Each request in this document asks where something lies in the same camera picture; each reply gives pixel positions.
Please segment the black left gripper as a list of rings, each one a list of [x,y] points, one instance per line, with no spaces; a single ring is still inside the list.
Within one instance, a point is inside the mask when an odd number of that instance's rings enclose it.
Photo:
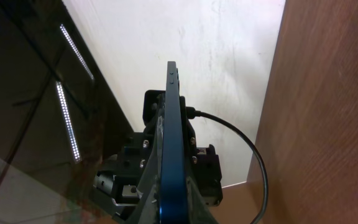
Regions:
[[[123,149],[104,160],[94,177],[93,202],[114,218],[129,218],[157,176],[155,127],[130,135]],[[219,156],[213,145],[196,146],[195,131],[189,121],[184,133],[184,139],[189,141],[185,149],[191,156],[186,173],[195,183],[190,192],[198,192],[202,198],[197,201],[205,207],[217,207],[223,199]]]

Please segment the blue Galaxy smartphone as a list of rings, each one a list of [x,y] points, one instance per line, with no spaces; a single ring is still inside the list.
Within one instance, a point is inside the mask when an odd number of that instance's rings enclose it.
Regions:
[[[160,222],[188,223],[185,158],[177,65],[167,63],[160,181]]]

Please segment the black glass panel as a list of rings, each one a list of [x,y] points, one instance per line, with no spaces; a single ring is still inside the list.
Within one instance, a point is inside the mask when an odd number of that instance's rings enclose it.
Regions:
[[[89,199],[132,132],[62,1],[0,1],[0,223],[111,223]]]

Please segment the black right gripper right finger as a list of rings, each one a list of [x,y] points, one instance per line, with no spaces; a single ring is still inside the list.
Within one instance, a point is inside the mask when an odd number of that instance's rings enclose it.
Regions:
[[[218,224],[209,208],[204,204],[195,181],[191,177],[186,178],[188,213],[191,224]]]

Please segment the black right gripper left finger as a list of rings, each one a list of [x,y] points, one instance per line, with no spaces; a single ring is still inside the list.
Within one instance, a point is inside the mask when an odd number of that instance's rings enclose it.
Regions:
[[[158,105],[154,127],[154,142],[152,152],[147,161],[144,173],[137,188],[141,194],[140,202],[135,207],[132,215],[126,220],[126,224],[158,224],[160,223],[160,179],[163,151],[163,125],[165,103]]]

